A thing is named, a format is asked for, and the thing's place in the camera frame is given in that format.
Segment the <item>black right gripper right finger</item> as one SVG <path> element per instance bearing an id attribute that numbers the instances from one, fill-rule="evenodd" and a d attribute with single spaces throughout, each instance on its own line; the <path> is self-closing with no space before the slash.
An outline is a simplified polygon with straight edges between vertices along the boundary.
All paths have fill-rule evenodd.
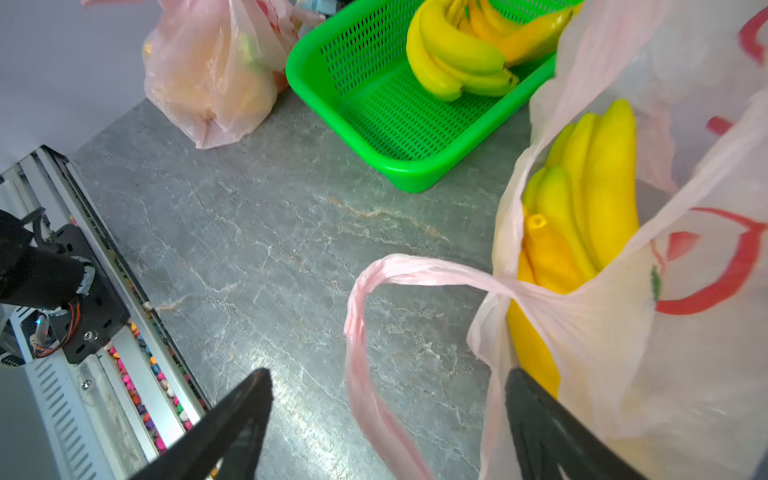
<path id="1" fill-rule="evenodd" d="M 505 406 L 524 479 L 641 479 L 525 370 L 509 372 Z"/>

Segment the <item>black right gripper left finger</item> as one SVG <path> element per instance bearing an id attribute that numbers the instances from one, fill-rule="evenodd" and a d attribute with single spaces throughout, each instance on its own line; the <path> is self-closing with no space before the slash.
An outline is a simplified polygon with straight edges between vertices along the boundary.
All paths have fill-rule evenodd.
<path id="1" fill-rule="evenodd" d="M 273 403 L 270 371 L 259 368 L 135 479 L 253 479 Z"/>

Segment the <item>pink peach printed bag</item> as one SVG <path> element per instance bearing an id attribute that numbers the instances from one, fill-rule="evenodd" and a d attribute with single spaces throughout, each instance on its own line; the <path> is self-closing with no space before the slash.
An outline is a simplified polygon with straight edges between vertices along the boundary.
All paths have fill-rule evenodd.
<path id="1" fill-rule="evenodd" d="M 637 122 L 638 231 L 569 294 L 518 280 L 528 181 L 566 125 L 618 99 Z M 515 368 L 647 478 L 765 478 L 766 3 L 589 1 L 529 111 L 531 142 L 499 204 L 491 273 L 398 254 L 358 277 L 344 333 L 360 430 L 395 477 L 432 477 L 375 392 L 365 301 L 387 283 L 467 285 L 486 294 L 467 335 L 491 373 L 481 478 L 522 478 L 505 406 Z"/>

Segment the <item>yellow-green banana bunch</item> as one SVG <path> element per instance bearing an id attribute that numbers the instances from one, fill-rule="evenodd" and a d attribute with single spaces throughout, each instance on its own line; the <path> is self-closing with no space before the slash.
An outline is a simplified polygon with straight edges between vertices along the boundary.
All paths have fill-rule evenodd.
<path id="1" fill-rule="evenodd" d="M 522 195 L 518 280 L 566 295 L 609 265 L 639 229 L 636 162 L 628 100 L 566 125 Z"/>

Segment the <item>pink plastic bag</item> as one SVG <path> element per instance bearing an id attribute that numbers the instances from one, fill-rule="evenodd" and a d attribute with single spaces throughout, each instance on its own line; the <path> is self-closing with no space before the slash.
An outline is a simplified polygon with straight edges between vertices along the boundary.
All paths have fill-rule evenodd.
<path id="1" fill-rule="evenodd" d="M 294 46 L 326 19 L 303 1 L 162 1 L 142 48 L 146 97 L 198 149 L 237 143 L 288 86 Z"/>

